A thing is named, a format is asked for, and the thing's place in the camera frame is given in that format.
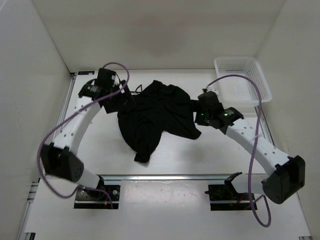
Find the black shorts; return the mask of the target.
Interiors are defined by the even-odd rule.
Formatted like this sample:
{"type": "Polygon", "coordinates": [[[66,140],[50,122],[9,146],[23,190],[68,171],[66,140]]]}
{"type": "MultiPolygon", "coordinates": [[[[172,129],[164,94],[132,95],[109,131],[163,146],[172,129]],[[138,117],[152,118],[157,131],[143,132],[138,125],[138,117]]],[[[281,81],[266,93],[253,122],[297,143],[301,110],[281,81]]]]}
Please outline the black shorts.
{"type": "Polygon", "coordinates": [[[163,132],[191,140],[201,136],[194,123],[194,101],[182,88],[154,80],[132,98],[134,103],[117,118],[124,141],[135,151],[135,162],[150,161],[163,132]]]}

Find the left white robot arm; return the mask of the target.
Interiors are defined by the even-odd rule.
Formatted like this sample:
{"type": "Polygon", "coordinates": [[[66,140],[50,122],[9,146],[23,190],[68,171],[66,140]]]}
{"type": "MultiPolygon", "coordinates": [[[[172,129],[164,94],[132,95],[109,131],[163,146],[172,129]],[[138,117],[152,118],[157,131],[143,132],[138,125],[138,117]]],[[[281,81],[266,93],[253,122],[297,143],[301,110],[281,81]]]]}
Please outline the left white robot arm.
{"type": "Polygon", "coordinates": [[[59,133],[49,144],[43,139],[37,153],[43,178],[49,175],[75,183],[86,189],[93,200],[100,200],[105,194],[102,178],[87,170],[77,154],[83,136],[101,109],[109,114],[133,103],[128,80],[117,81],[117,76],[113,70],[100,68],[97,77],[81,87],[73,114],[57,126],[59,133]]]}

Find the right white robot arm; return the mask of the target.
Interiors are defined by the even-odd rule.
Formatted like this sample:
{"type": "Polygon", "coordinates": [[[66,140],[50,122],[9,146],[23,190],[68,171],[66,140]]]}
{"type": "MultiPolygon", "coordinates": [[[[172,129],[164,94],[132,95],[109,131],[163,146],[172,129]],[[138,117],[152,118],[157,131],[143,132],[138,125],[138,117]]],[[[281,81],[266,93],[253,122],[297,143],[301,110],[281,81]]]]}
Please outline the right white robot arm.
{"type": "Polygon", "coordinates": [[[305,185],[305,160],[299,155],[289,156],[259,137],[238,110],[223,108],[214,92],[200,94],[193,105],[196,124],[220,130],[251,154],[265,171],[264,175],[232,174],[224,181],[227,198],[236,200],[244,193],[262,194],[280,205],[305,185]]]}

